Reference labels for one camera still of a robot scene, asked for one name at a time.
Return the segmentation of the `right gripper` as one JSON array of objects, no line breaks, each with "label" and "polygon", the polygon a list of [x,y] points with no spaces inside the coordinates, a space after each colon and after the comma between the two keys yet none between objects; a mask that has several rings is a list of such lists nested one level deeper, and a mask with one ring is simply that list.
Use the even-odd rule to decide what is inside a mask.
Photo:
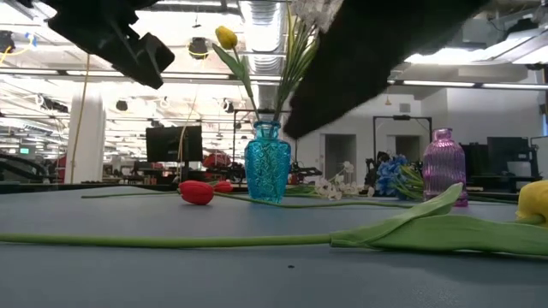
[{"label": "right gripper", "polygon": [[444,48],[488,0],[344,1],[291,100],[283,131],[299,139],[374,98],[402,60]]}]

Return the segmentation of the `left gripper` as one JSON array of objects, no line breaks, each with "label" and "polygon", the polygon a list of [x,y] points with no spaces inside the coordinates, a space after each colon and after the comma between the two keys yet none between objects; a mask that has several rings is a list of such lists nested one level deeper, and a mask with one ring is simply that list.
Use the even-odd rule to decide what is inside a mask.
[{"label": "left gripper", "polygon": [[84,51],[109,56],[112,67],[141,85],[158,89],[161,73],[175,60],[174,53],[156,36],[140,38],[131,26],[136,11],[147,0],[54,0],[46,3],[56,13],[50,29]]}]

